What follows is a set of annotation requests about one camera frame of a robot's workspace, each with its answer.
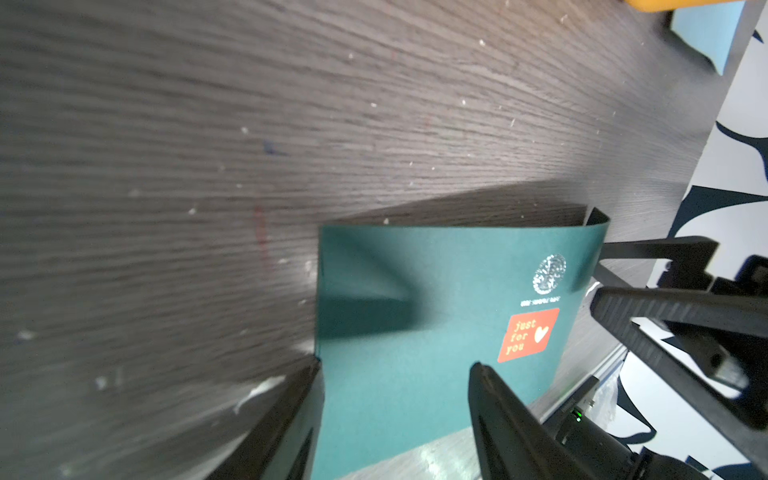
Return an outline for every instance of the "light blue paper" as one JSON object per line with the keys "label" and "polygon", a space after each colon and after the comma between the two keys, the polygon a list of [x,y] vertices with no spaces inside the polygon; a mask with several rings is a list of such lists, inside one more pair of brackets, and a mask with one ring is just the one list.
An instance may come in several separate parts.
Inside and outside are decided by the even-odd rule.
{"label": "light blue paper", "polygon": [[744,2],[679,8],[672,16],[672,31],[709,58],[722,75],[743,8]]}

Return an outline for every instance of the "folded card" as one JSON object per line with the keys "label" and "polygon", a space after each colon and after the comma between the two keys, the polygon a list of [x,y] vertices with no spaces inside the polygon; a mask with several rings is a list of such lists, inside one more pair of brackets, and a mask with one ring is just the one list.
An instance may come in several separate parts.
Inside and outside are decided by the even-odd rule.
{"label": "folded card", "polygon": [[475,362],[526,403],[546,392],[607,222],[596,210],[583,227],[323,227],[313,478],[469,427]]}

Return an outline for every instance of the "white heart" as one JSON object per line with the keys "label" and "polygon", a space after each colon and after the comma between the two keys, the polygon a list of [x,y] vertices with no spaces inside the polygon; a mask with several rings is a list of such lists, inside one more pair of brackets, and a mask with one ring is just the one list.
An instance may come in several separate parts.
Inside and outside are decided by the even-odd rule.
{"label": "white heart", "polygon": [[548,331],[549,331],[548,326],[544,328],[538,327],[536,329],[536,333],[533,334],[533,339],[536,340],[536,343],[541,342],[541,339],[544,338],[544,335],[546,335]]}

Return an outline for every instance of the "wooden floor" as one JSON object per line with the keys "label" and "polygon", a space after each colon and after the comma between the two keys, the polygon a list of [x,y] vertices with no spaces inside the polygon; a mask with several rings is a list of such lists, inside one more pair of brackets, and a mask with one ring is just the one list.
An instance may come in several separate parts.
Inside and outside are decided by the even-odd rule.
{"label": "wooden floor", "polygon": [[[3,2],[0,476],[201,471],[312,349],[324,222],[664,236],[762,7],[719,77],[616,0]],[[582,309],[545,400],[613,347]]]}

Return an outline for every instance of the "yellow object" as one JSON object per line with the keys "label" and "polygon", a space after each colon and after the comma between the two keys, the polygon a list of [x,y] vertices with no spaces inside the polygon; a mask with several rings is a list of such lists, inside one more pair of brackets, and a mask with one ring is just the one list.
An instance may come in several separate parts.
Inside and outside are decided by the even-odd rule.
{"label": "yellow object", "polygon": [[738,0],[627,0],[641,12],[663,12],[675,8],[699,7],[713,3],[737,2]]}

